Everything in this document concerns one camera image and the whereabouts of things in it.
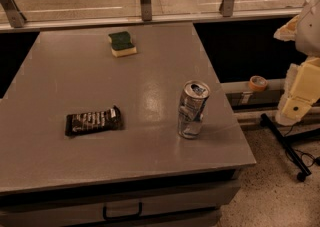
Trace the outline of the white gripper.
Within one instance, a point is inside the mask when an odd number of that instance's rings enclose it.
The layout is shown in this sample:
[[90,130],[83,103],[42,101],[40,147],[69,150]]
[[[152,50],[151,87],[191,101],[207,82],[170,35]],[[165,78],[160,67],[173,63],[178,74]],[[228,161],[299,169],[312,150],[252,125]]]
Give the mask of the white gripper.
[[[281,41],[294,41],[299,16],[296,15],[276,30],[273,37]],[[314,103],[320,99],[320,59],[308,57],[301,65],[291,64],[284,82],[275,116],[276,122],[291,126],[300,122]]]

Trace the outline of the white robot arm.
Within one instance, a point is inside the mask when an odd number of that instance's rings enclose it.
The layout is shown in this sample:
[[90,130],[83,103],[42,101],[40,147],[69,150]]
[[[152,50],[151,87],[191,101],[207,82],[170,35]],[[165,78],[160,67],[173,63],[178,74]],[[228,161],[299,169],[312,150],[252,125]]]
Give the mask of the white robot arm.
[[294,41],[296,50],[307,56],[300,65],[290,64],[276,122],[291,126],[320,99],[320,0],[306,0],[302,11],[278,28],[274,37]]

